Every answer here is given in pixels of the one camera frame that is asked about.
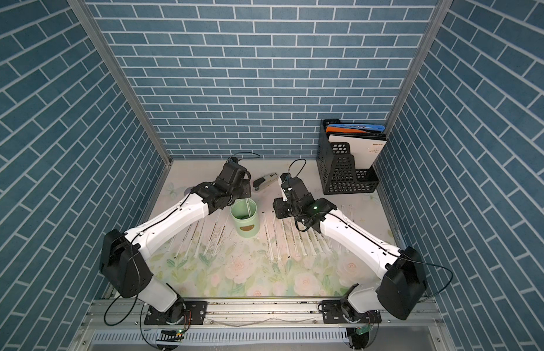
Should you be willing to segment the sixteenth straw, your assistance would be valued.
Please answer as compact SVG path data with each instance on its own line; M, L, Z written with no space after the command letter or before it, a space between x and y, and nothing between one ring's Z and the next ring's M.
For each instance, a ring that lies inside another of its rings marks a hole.
M223 210L219 216L218 232L217 232L216 241L214 242L214 248L212 251L213 256L215 256L219 250L219 245L220 245L220 242L222 241L222 237L224 235L227 223L228 223L228 213L225 210Z

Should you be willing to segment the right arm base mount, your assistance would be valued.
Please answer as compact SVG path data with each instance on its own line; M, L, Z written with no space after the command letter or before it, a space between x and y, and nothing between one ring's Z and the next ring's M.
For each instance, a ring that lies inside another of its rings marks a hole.
M340 300L323 300L318 305L325 324L378 324L382 322L378 310L356 312L349 304Z

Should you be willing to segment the thirteenth straw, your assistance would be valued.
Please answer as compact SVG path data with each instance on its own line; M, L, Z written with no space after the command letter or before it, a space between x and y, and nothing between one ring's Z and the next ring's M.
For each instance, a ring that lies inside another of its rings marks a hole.
M197 237L197 245L196 245L196 249L194 251L194 257L197 257L199 255L199 251L200 251L200 245L201 245L201 241L202 241L202 238L203 238L203 234L204 234L204 228L206 226L206 220L204 219L203 220L203 223L200 227L200 232L199 232L199 235Z

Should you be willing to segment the seventeenth straw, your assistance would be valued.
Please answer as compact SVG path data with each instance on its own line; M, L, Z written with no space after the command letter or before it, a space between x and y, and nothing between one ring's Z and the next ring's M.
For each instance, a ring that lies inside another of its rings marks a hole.
M250 209L249 199L245 199L245 203L246 203L246 207L247 207L247 216L250 217L251 216L251 209Z

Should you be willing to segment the eleventh straw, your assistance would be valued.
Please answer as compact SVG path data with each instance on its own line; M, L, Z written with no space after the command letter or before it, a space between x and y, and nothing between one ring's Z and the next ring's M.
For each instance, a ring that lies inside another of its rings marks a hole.
M209 238L208 238L208 240L206 242L206 247L205 247L205 249L203 251L203 254L205 256L207 255L207 252L209 251L210 245L211 245L211 243L213 241L213 236L214 236L214 234L216 232L216 229L218 228L219 219L220 219L220 214L217 217L213 218L213 223L212 223L212 226L211 226L211 231L210 231L210 234L209 234Z

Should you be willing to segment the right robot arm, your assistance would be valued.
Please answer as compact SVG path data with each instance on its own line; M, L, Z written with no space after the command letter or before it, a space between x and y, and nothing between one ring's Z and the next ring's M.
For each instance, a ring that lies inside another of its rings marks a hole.
M314 199L303 181L284 173L279 177L282 197L273 202L278 219L292 217L304 230L318 233L346 247L380 279L374 287L353 285L340 300L345 318L355 323L369 311L384 309L406 320L426 292L425 262L412 247L402 250L358 226L325 198Z

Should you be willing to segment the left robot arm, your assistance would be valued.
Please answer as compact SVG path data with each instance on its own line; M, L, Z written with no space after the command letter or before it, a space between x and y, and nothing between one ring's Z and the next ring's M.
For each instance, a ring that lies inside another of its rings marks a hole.
M104 237L100 273L123 298L137 297L156 311L178 320L184 300L157 279L147 261L169 241L198 220L251 197L250 172L232 156L214 181L202 182L183 200L155 218L125 232L112 230Z

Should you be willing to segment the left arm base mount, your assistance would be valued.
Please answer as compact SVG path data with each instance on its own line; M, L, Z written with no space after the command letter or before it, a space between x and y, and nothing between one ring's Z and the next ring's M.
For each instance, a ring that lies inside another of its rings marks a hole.
M144 323L147 326L202 325L206 317L206 301L177 300L166 312L149 307Z

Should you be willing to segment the green cylindrical cup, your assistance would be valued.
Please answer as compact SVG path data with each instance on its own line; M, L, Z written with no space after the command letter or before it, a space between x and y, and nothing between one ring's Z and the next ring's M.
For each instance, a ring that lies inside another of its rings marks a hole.
M260 218L257 210L257 203L249 199L251 216L247 216L245 199L238 199L230 208L230 215L233 226L238 235L242 238L253 238L260 230Z

